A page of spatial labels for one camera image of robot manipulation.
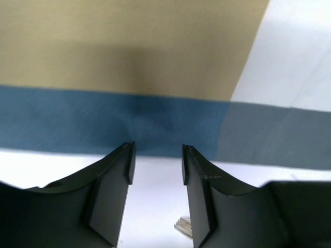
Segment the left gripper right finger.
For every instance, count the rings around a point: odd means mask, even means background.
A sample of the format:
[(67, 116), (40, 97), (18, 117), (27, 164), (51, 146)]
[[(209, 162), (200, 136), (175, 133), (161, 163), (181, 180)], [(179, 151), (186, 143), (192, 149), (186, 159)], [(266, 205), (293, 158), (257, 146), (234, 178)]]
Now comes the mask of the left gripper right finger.
[(330, 247), (330, 183), (257, 188), (182, 147), (194, 247)]

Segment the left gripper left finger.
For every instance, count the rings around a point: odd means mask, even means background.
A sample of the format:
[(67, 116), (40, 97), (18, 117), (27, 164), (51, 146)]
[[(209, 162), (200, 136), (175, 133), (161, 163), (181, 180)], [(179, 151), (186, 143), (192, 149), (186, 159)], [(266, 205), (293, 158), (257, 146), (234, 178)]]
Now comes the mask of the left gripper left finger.
[(1, 184), (1, 247), (116, 247), (135, 143), (43, 188)]

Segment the blue tan checked placemat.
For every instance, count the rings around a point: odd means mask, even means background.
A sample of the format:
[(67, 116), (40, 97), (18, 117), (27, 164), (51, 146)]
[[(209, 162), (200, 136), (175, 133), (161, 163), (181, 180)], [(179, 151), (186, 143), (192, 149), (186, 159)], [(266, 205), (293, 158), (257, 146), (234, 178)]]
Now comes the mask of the blue tan checked placemat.
[(1, 147), (330, 169), (330, 1), (1, 1)]

